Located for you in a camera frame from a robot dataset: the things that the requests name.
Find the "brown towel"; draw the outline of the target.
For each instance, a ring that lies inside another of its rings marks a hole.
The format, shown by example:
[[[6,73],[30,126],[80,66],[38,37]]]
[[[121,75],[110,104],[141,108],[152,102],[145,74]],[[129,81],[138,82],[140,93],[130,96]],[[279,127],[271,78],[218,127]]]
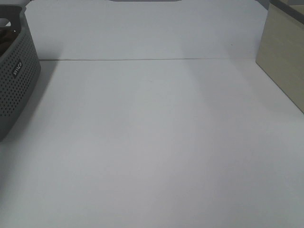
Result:
[[[18,33],[13,30],[1,30],[0,31],[0,56],[2,56],[6,50],[11,46],[14,40],[17,38]]]

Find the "grey perforated plastic basket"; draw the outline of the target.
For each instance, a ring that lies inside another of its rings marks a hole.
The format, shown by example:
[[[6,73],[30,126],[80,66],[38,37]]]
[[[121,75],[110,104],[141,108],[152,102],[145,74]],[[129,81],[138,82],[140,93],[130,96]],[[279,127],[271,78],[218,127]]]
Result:
[[[0,138],[3,140],[19,118],[36,86],[41,65],[21,5],[2,4],[0,17],[10,22],[0,30],[13,30],[17,38],[0,57]]]

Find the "beige storage box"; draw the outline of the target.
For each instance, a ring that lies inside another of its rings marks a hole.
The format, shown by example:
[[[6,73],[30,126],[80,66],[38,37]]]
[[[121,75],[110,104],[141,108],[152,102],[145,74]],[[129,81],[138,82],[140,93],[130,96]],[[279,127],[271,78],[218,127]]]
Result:
[[[259,44],[256,63],[304,110],[304,2],[272,0]]]

